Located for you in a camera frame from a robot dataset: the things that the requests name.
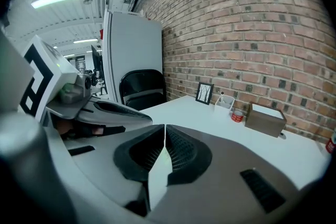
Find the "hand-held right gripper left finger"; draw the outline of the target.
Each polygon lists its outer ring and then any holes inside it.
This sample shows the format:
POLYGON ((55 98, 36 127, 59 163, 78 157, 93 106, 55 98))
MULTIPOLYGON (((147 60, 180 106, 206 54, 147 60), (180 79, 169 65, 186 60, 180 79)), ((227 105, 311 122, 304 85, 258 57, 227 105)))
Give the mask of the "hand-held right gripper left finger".
POLYGON ((64 144, 78 168, 107 197, 139 216, 150 212, 149 172, 164 146, 163 124, 64 144))

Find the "person's left hand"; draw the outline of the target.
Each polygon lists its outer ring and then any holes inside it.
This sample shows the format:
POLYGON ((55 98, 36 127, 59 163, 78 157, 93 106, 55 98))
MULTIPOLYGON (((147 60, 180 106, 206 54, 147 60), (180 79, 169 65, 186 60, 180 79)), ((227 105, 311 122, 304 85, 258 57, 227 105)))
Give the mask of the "person's left hand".
POLYGON ((56 122, 56 130, 66 138, 82 138, 103 135, 104 127, 76 120, 61 119, 56 122))

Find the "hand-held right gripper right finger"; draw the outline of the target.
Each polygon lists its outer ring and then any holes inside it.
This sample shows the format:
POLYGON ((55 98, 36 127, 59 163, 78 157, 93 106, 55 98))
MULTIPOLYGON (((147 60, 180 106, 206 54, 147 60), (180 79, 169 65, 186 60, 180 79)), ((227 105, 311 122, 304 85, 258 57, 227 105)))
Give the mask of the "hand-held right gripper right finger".
POLYGON ((192 158, 169 177, 152 221, 276 223, 297 202, 293 182, 247 147, 177 125, 166 134, 173 145, 186 141, 192 158))

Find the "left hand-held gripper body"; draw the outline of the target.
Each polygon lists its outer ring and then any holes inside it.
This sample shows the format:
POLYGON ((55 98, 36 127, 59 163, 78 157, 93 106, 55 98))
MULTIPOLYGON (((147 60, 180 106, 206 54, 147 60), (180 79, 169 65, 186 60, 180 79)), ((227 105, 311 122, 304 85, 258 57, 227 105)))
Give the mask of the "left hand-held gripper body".
POLYGON ((91 79, 80 73, 53 46, 34 36, 23 51, 34 74, 18 109, 44 121, 46 113, 73 120, 91 97, 91 79))

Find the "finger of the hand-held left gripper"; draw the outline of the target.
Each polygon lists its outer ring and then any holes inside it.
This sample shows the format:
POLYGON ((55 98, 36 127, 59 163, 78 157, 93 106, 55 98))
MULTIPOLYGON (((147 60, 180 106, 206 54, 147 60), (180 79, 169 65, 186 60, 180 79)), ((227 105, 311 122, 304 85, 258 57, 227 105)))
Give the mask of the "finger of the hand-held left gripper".
POLYGON ((150 126, 153 124, 151 119, 129 118, 129 117, 116 117, 107 119, 96 118, 93 115, 93 111, 90 109, 90 105, 86 105, 80 110, 76 117, 76 120, 94 125, 105 125, 106 127, 124 126, 125 128, 141 128, 150 126))
POLYGON ((116 117, 129 117, 129 118, 140 118, 140 119, 151 119, 150 116, 141 113, 138 110, 134 110, 128 106, 124 106, 118 103, 113 103, 108 100, 90 99, 92 105, 90 109, 93 111, 93 115, 96 118, 107 119, 116 117))

